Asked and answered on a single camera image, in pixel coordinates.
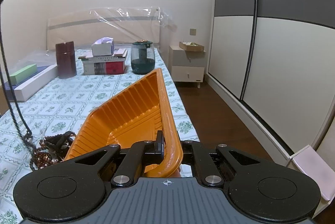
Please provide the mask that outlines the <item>plastic wrapped headboard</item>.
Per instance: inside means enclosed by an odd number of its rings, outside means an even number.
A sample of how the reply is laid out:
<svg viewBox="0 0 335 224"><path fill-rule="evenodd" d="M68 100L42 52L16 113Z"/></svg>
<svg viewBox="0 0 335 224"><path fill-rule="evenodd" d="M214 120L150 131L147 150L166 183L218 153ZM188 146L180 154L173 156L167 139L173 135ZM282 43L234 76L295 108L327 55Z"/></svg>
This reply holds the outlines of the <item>plastic wrapped headboard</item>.
<svg viewBox="0 0 335 224"><path fill-rule="evenodd" d="M89 47L103 37L116 44L149 40L159 44L162 32L174 28L161 8L95 8L49 18L41 6L6 8L1 11L4 49L1 64L14 70L33 52L53 51L56 44L74 42Z"/></svg>

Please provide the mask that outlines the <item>white bedside cabinet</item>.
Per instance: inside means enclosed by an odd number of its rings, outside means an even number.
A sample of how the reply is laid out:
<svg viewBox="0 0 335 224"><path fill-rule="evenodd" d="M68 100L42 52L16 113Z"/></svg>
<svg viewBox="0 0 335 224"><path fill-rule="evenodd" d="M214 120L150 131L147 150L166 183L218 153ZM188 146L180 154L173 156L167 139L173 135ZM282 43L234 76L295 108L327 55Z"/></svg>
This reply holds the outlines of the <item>white bedside cabinet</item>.
<svg viewBox="0 0 335 224"><path fill-rule="evenodd" d="M186 51L179 46L169 47L168 70L174 82L196 83L200 89L204 80L206 52Z"/></svg>

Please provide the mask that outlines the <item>sliding wardrobe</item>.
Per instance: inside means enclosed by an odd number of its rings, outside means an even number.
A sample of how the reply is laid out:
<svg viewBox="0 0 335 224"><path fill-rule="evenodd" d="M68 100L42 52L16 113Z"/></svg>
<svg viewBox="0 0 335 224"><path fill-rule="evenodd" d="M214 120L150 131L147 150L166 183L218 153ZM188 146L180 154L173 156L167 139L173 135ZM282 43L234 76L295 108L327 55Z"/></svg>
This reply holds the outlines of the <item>sliding wardrobe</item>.
<svg viewBox="0 0 335 224"><path fill-rule="evenodd" d="M215 0L208 81L272 159L334 117L334 0Z"/></svg>

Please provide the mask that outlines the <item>floral tablecloth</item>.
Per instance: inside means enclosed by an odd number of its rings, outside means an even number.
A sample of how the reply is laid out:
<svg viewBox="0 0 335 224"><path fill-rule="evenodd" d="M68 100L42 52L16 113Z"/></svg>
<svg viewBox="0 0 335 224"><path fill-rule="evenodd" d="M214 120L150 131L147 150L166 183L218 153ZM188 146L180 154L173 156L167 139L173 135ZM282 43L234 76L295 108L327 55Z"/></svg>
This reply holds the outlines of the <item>floral tablecloth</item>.
<svg viewBox="0 0 335 224"><path fill-rule="evenodd" d="M30 128L35 145L46 136L78 133L90 112L141 79L132 72L129 60L125 74L119 75L86 76L82 62L78 60L76 65L75 77L55 78L28 101L19 103L23 119L13 123L9 111L1 116L1 223L22 220L13 189L21 177L31 172L31 156L16 129L25 133Z"/></svg>

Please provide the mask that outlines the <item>dark brown cylindrical canister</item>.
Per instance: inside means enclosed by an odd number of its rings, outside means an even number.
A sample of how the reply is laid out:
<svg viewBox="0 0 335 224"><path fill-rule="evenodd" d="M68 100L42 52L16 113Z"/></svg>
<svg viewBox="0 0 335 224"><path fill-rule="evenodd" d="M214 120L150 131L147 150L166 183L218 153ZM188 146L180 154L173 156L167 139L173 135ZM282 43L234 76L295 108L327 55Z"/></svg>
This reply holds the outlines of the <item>dark brown cylindrical canister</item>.
<svg viewBox="0 0 335 224"><path fill-rule="evenodd" d="M56 63L59 79L67 79L77 75L74 41L58 43L56 47Z"/></svg>

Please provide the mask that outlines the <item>orange plastic tray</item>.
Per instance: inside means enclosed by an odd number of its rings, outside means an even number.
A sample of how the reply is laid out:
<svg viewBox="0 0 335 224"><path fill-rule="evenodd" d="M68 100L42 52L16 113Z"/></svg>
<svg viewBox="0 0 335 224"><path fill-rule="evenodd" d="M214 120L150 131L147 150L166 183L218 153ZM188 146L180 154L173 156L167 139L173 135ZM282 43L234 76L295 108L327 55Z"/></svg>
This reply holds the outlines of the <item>orange plastic tray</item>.
<svg viewBox="0 0 335 224"><path fill-rule="evenodd" d="M152 178L171 176L183 159L160 68L90 112L65 158L70 160L113 143L126 149L135 142L155 140L158 131L165 139L164 159L159 164L147 165L145 174Z"/></svg>

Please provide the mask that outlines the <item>wooden tray on cabinet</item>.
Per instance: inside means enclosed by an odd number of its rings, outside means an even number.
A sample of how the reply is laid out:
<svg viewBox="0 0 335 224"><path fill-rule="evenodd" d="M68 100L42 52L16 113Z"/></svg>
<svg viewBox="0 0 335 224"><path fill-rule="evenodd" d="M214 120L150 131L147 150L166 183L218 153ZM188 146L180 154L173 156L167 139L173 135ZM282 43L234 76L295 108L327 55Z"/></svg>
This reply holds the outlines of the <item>wooden tray on cabinet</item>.
<svg viewBox="0 0 335 224"><path fill-rule="evenodd" d="M204 52L204 46L195 42L180 42L179 47L182 48L184 51Z"/></svg>

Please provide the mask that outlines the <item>white chair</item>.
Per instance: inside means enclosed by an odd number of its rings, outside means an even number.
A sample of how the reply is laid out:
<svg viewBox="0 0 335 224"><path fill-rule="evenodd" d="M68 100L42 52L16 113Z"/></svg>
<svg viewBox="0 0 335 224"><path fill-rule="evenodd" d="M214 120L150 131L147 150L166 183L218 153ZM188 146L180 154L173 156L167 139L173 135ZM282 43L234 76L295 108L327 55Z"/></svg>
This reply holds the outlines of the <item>white chair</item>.
<svg viewBox="0 0 335 224"><path fill-rule="evenodd" d="M335 173L333 169L309 145L291 155L287 160L286 166L309 176L320 188L321 200L313 215L313 218L316 217L325 210L334 199Z"/></svg>

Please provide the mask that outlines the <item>white tissue box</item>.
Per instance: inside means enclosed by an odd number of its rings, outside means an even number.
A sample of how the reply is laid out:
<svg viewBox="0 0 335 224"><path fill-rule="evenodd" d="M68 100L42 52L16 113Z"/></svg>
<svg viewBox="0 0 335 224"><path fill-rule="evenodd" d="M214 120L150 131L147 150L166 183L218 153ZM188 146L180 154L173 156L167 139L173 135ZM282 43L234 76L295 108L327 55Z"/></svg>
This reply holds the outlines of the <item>white tissue box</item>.
<svg viewBox="0 0 335 224"><path fill-rule="evenodd" d="M110 56L114 53L114 40L110 37L103 37L91 45L93 56Z"/></svg>

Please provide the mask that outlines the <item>green box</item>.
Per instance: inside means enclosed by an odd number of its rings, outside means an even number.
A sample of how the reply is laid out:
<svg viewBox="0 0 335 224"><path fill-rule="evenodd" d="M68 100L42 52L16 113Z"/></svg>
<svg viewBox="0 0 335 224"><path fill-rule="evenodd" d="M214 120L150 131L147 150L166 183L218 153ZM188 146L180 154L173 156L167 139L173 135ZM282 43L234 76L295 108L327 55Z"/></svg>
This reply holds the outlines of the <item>green box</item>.
<svg viewBox="0 0 335 224"><path fill-rule="evenodd" d="M9 79L12 84L17 85L18 83L34 75L36 72L37 65L30 64L11 74Z"/></svg>

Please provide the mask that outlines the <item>wall socket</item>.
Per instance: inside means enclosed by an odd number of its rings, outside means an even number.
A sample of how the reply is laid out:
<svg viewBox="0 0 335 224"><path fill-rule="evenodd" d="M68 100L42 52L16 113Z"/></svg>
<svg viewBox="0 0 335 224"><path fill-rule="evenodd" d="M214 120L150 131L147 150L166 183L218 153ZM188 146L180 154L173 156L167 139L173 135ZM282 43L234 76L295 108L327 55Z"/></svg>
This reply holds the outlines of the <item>wall socket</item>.
<svg viewBox="0 0 335 224"><path fill-rule="evenodd" d="M196 29L190 29L190 35L196 36Z"/></svg>

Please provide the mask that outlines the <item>white and blue long box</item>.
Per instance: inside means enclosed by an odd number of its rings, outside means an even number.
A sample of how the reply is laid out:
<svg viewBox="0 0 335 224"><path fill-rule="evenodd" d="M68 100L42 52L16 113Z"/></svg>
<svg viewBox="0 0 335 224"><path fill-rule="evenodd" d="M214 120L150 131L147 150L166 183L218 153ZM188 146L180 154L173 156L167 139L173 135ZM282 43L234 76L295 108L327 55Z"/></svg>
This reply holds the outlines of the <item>white and blue long box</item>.
<svg viewBox="0 0 335 224"><path fill-rule="evenodd" d="M26 102L35 95L46 84L58 76L57 65L37 65L37 72L31 77L18 83L12 84L15 98L18 102Z"/></svg>

